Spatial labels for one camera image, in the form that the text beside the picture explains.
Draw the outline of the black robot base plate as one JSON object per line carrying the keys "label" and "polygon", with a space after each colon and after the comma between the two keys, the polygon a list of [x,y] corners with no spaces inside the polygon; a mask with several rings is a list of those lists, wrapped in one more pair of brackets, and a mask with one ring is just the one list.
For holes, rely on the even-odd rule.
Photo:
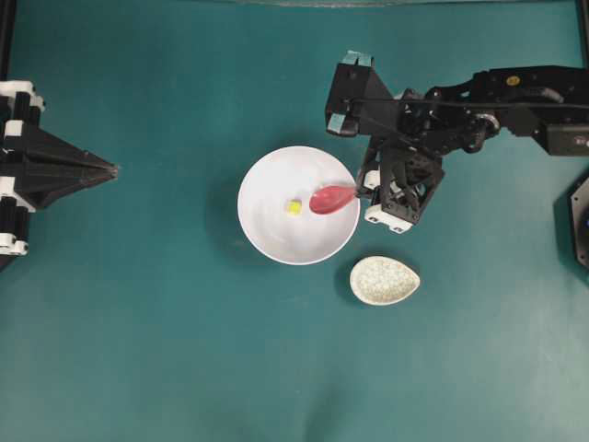
{"label": "black robot base plate", "polygon": [[588,286],[588,170],[559,195],[553,214],[560,265]]}

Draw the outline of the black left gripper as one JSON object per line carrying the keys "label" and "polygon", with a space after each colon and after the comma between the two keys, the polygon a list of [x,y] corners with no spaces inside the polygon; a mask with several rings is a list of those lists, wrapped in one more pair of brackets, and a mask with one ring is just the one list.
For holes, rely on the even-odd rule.
{"label": "black left gripper", "polygon": [[[37,127],[43,97],[29,81],[1,83],[1,268],[29,252],[31,215],[57,200],[117,178],[119,168]],[[45,163],[100,170],[24,172],[25,154],[8,146],[24,134],[27,155]]]}

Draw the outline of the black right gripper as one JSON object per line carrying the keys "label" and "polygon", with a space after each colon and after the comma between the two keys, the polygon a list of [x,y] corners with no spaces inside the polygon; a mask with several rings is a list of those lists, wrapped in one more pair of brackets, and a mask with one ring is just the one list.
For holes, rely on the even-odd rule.
{"label": "black right gripper", "polygon": [[397,129],[372,136],[356,180],[356,196],[369,205],[364,219],[397,234],[416,226],[445,176],[443,157],[478,153],[500,131],[497,110],[468,101],[466,87],[412,89],[394,97]]}

